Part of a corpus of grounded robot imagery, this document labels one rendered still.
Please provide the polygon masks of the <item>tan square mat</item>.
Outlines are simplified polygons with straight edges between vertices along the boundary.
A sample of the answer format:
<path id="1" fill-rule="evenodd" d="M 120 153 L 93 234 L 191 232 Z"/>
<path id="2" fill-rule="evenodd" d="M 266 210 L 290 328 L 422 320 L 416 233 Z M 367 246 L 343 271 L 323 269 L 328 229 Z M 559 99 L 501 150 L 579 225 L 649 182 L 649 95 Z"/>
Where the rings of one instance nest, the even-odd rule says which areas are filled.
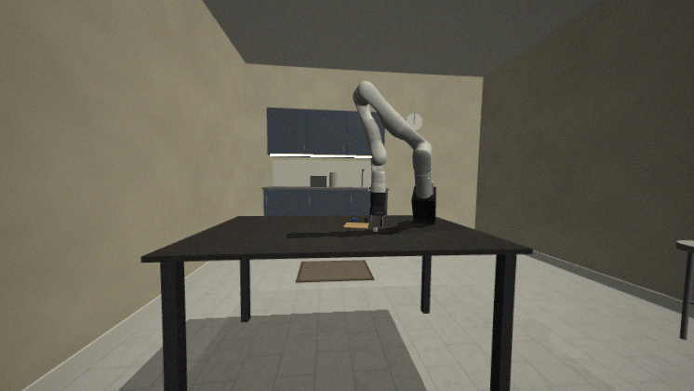
<path id="1" fill-rule="evenodd" d="M 368 229 L 369 223 L 360 223 L 360 222 L 347 222 L 343 228 L 364 228 Z"/>

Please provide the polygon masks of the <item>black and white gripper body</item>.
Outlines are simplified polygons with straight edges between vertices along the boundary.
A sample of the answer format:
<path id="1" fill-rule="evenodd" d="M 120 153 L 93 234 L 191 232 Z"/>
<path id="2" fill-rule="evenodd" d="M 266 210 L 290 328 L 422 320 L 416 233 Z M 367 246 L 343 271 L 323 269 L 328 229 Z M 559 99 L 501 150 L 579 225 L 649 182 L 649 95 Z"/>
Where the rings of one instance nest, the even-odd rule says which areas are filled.
<path id="1" fill-rule="evenodd" d="M 370 191 L 370 215 L 372 216 L 384 216 L 386 215 L 385 209 L 385 196 L 386 196 L 386 185 L 385 182 L 372 182 L 371 188 L 368 187 L 367 191 Z"/>

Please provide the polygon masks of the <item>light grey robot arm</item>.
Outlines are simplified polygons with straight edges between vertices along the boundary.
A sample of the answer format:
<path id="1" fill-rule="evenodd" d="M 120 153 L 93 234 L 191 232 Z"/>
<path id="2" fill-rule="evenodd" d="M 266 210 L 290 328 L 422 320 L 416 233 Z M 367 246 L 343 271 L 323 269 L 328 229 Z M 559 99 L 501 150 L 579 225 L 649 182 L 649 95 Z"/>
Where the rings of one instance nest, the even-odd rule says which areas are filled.
<path id="1" fill-rule="evenodd" d="M 407 142 L 413 151 L 416 195 L 428 198 L 434 194 L 432 181 L 432 146 L 424 140 L 368 81 L 363 81 L 353 94 L 354 104 L 362 120 L 367 143 L 371 149 L 371 182 L 385 182 L 384 163 L 387 154 L 380 130 L 373 119 L 369 104 L 376 110 L 383 126 L 396 138 Z"/>

